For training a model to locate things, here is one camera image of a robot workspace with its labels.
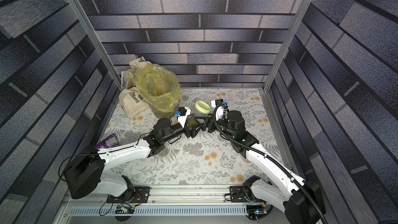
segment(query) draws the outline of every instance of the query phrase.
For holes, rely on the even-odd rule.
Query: mounting plate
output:
[[[149,197],[149,190],[150,187],[134,187],[136,194],[140,194],[142,196],[142,202],[141,198],[138,195],[135,195],[134,199],[132,199],[131,202],[129,203],[147,203],[148,202],[148,197]],[[106,203],[124,203],[123,200],[115,197],[111,198],[111,196],[108,195],[108,198],[106,199]]]
[[[231,202],[249,202],[244,197],[245,193],[243,192],[243,186],[230,186],[229,193],[231,194]]]

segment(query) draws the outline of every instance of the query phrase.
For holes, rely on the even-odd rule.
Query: brick pattern wall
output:
[[[329,223],[398,220],[398,0],[312,0],[271,86]]]
[[[119,90],[65,0],[0,0],[0,63],[0,223],[51,224]]]
[[[197,87],[261,87],[301,3],[79,1],[119,73],[144,56]]]

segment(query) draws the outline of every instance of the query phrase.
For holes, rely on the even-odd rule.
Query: yellow plastic bag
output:
[[[181,87],[177,76],[164,67],[158,64],[147,64],[137,72],[134,83],[150,107],[152,105],[161,113],[173,112],[177,107]]]

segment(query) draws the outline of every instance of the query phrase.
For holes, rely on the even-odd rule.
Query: beige cloth bag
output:
[[[135,59],[129,63],[131,69],[122,71],[122,92],[119,95],[120,104],[123,107],[127,117],[132,119],[142,111],[146,110],[149,105],[139,95],[134,85],[134,74],[145,67],[148,63],[144,57]]]

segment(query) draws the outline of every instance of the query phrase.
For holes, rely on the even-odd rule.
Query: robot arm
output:
[[[134,196],[131,181],[125,176],[115,177],[104,172],[122,163],[154,156],[165,148],[167,141],[178,135],[184,133],[189,137],[191,132],[185,122],[190,113],[188,107],[180,107],[177,124],[171,125],[170,119],[161,118],[149,135],[136,144],[101,149],[95,149],[94,146],[84,148],[80,155],[87,156],[74,158],[63,172],[72,198],[79,199],[90,193],[98,193],[118,197],[122,202],[130,200]]]
[[[154,156],[165,148],[167,141],[181,134],[194,138],[198,131],[206,131],[207,128],[208,132],[220,132],[231,142],[237,153],[253,162],[277,186],[252,176],[243,183],[246,197],[270,203],[283,211],[292,224],[312,224],[318,221],[320,211],[315,210],[315,206],[319,205],[325,212],[320,186],[306,182],[276,161],[260,142],[246,131],[241,112],[230,111],[222,99],[212,101],[212,106],[215,107],[213,114],[194,117],[197,125],[192,128],[185,124],[191,110],[188,107],[180,107],[177,112],[177,124],[171,125],[168,118],[161,118],[149,135],[136,144],[98,150],[93,146],[86,147],[80,154],[90,156],[76,157],[64,170],[72,198],[81,198],[93,192],[112,195],[119,198],[120,202],[127,202],[134,196],[134,187],[130,180],[125,176],[115,177],[104,172],[128,161]]]

